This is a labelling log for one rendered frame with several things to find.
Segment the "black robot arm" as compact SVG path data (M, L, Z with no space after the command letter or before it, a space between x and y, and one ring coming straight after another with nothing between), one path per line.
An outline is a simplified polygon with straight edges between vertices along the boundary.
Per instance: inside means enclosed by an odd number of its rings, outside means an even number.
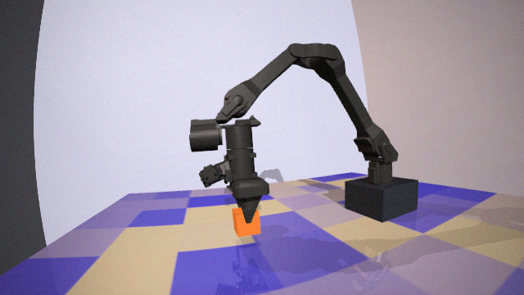
M346 75L345 61L340 50L330 43L292 43L254 77L230 89L215 119L191 120L189 141L192 152L217 151L218 146L223 145L222 129L226 133L226 149L252 148L251 127L261 125L254 115L249 119L235 120L235 124L223 124L244 116L261 93L292 65L314 70L332 86L339 97L355 125L357 138L354 142L359 152L363 153L364 160L369 161L368 181L365 183L378 186L396 183L392 180L392 162L397 161L399 154L386 133L373 123ZM199 176L205 188L225 178L226 182L233 181L226 156L224 161L216 165L204 166Z

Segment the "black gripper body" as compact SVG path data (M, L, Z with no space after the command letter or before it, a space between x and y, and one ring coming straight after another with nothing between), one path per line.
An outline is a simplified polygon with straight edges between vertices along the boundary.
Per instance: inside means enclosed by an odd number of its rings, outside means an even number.
M233 187L233 195L236 198L257 197L269 194L269 184L258 177L255 172L254 158L256 152L253 148L228 149L226 158L233 181L224 179L224 183L230 183Z

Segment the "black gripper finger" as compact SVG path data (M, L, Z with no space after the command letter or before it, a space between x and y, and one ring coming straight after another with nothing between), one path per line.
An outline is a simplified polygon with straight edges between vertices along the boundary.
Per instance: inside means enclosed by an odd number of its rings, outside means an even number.
M257 197L246 197L246 198L237 198L238 201L241 203L242 212L245 218L245 222L251 223L253 221L253 216L255 214L255 210L260 202L260 199L262 196Z
M228 185L228 186L226 186L226 187L228 188L228 190L230 190L231 192L233 192L233 187L231 187L230 185ZM237 201L237 206L240 207L240 208L242 208L242 207L241 207L241 203L240 203L240 201L238 201L237 199L236 199L236 201Z

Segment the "orange block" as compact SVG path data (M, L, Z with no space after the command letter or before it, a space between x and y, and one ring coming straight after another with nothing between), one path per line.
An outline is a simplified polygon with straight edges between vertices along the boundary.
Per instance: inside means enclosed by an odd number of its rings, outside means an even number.
M234 229L238 237L245 237L252 234L260 234L260 215L257 210L253 216L251 223L246 223L245 218L240 207L233 208L233 223Z

